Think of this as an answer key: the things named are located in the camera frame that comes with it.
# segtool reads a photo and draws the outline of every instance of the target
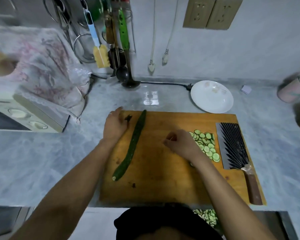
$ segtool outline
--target beige outlet cover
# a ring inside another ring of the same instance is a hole
[[[189,0],[184,28],[205,28],[216,0]]]
[[[206,28],[227,30],[242,0],[216,0]]]

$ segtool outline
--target oval plate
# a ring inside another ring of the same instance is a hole
[[[199,81],[191,89],[193,102],[209,113],[221,114],[233,106],[233,96],[228,88],[216,81]]]

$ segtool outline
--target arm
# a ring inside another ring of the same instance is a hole
[[[181,129],[171,132],[163,143],[196,167],[228,240],[276,239],[202,153],[188,132]]]
[[[96,190],[112,149],[127,129],[127,121],[120,114],[121,109],[109,114],[103,139],[56,183],[11,240],[63,240],[70,237]]]

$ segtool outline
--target yellow sponge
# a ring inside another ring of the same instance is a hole
[[[98,68],[110,67],[108,51],[105,45],[102,44],[100,47],[95,46],[93,48],[93,55]]]

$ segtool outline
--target person's right arm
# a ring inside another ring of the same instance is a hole
[[[222,177],[188,132],[182,129],[173,131],[163,143],[199,171],[227,240],[276,239]]]

